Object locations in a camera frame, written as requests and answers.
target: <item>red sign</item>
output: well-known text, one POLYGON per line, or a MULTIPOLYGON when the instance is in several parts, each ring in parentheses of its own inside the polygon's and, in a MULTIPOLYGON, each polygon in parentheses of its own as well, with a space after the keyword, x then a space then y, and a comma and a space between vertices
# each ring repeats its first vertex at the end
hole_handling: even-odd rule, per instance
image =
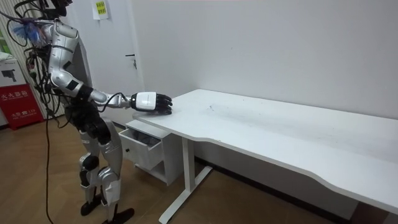
POLYGON ((0 108, 11 129, 43 121, 28 84, 0 88, 0 108))

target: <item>humanoid robot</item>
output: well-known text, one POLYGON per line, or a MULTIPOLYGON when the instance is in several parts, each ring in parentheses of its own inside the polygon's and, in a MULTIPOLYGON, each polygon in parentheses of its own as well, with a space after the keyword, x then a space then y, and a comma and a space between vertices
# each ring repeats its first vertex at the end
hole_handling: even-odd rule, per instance
POLYGON ((65 115, 80 133, 81 141, 87 153, 80 158, 81 187, 85 200, 81 214, 88 215, 99 204, 107 209, 104 223, 124 223, 134 215, 129 208, 118 213, 118 201, 121 191, 121 167, 123 152, 121 140, 111 120, 101 117, 97 106, 110 108, 133 108, 137 111, 148 111, 158 114, 171 114, 172 99, 155 92, 140 92, 131 96, 117 93, 114 95, 95 90, 85 69, 70 73, 68 70, 81 59, 79 33, 73 27, 55 18, 50 20, 32 20, 39 27, 47 46, 51 46, 48 58, 48 79, 46 89, 54 92, 65 107, 65 115), (103 155, 108 165, 100 169, 98 157, 103 155))

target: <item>open drawer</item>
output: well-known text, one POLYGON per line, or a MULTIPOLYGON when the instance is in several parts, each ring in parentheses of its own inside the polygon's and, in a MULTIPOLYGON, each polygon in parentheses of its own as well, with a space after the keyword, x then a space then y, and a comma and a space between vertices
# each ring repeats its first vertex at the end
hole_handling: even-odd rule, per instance
POLYGON ((123 145, 123 157, 140 167, 152 170, 163 161, 162 141, 134 129, 119 133, 123 145))

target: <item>desk leg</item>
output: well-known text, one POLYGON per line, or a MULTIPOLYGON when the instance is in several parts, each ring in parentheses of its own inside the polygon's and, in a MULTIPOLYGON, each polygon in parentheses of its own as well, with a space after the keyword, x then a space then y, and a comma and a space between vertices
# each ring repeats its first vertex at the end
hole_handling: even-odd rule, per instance
POLYGON ((182 138, 182 153, 184 163, 184 179, 185 190, 178 196, 177 199, 166 209, 160 217, 161 224, 167 224, 181 205, 191 195, 191 193, 198 187, 200 182, 210 173, 211 167, 206 166, 195 178, 195 157, 193 151, 193 143, 186 138, 182 138))

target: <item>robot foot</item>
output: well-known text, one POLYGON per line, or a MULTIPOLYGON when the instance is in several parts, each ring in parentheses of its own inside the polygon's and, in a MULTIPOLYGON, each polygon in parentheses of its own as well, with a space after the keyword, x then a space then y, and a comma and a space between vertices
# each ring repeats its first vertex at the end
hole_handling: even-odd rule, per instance
POLYGON ((91 203, 86 202, 83 206, 81 206, 80 214, 82 216, 86 216, 90 214, 94 210, 94 208, 96 208, 100 204, 101 204, 101 195, 100 194, 95 195, 91 203))
POLYGON ((134 209, 129 208, 123 212, 115 214, 111 222, 105 221, 102 224, 123 224, 127 222, 134 215, 134 209))

